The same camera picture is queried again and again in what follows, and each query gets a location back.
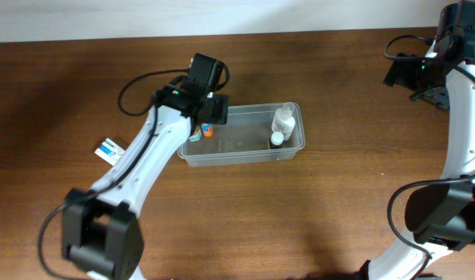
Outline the white Panadol medicine box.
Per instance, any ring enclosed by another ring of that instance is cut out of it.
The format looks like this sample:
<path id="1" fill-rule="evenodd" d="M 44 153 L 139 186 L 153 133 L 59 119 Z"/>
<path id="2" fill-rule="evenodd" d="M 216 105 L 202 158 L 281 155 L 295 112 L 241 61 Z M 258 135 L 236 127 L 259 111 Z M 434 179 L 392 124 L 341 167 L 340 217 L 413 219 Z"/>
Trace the white Panadol medicine box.
<path id="1" fill-rule="evenodd" d="M 124 153 L 125 150 L 110 138 L 106 138 L 95 150 L 95 154 L 111 166 L 114 166 Z"/>

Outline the dark bottle white cap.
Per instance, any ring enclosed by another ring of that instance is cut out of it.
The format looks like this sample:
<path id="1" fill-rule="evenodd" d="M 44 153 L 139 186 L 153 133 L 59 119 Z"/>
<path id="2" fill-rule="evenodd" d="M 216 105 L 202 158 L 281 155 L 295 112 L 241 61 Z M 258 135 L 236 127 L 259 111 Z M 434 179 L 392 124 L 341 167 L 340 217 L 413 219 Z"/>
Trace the dark bottle white cap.
<path id="1" fill-rule="evenodd" d="M 284 135 L 280 131 L 274 131 L 268 139 L 269 149 L 281 149 L 284 143 Z"/>

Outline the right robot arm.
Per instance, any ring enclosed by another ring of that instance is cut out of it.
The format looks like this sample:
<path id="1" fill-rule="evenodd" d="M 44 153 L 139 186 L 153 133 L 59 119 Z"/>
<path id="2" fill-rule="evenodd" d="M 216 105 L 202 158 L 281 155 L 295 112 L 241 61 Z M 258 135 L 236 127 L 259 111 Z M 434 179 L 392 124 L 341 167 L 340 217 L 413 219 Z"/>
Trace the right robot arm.
<path id="1" fill-rule="evenodd" d="M 396 239 L 356 279 L 421 279 L 432 262 L 475 245 L 475 2 L 444 7 L 425 43 L 424 56 L 385 53 L 393 64 L 384 83 L 449 112 L 444 170 L 392 194 L 387 219 Z"/>

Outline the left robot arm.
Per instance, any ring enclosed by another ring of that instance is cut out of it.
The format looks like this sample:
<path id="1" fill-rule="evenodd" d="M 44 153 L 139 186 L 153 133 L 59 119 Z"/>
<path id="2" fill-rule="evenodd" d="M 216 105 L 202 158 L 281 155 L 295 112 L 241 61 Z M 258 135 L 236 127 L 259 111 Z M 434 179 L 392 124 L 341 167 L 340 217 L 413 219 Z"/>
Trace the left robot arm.
<path id="1" fill-rule="evenodd" d="M 186 69 L 156 90 L 140 132 L 88 191 L 71 190 L 62 215 L 61 253 L 91 279 L 141 279 L 144 250 L 138 218 L 171 156 L 202 124 L 225 124 L 226 64 L 196 53 Z"/>

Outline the orange tube white cap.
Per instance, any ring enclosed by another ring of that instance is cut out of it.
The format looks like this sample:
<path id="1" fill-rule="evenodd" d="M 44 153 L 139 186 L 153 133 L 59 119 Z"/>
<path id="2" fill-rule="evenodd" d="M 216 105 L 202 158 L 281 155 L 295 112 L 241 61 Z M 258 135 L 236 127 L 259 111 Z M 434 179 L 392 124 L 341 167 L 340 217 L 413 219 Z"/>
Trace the orange tube white cap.
<path id="1" fill-rule="evenodd" d="M 211 137 L 213 135 L 213 127 L 211 124 L 202 124 L 201 131 L 205 137 Z"/>

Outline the small jar gold lid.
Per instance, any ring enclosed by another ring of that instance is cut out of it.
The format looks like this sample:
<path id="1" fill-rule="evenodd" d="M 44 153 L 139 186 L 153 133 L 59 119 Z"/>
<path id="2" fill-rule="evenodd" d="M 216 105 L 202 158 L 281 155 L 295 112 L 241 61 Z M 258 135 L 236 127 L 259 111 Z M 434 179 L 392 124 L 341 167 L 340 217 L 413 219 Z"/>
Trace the small jar gold lid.
<path id="1" fill-rule="evenodd" d="M 189 141 L 190 142 L 198 142 L 198 141 L 201 140 L 203 135 L 204 135 L 204 133 L 203 133 L 202 127 L 199 125 L 195 129 L 194 133 L 189 137 Z"/>

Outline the white spray bottle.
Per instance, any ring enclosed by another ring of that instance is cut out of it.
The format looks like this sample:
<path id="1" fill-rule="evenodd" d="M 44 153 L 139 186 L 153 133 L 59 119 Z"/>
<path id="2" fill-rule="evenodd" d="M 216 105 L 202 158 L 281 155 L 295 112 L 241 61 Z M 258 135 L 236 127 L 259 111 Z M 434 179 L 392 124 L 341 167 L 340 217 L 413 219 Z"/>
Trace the white spray bottle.
<path id="1" fill-rule="evenodd" d="M 281 132 L 284 135 L 284 140 L 288 141 L 292 135 L 295 127 L 295 105 L 292 102 L 284 103 L 279 107 L 275 113 L 271 125 L 273 132 Z"/>

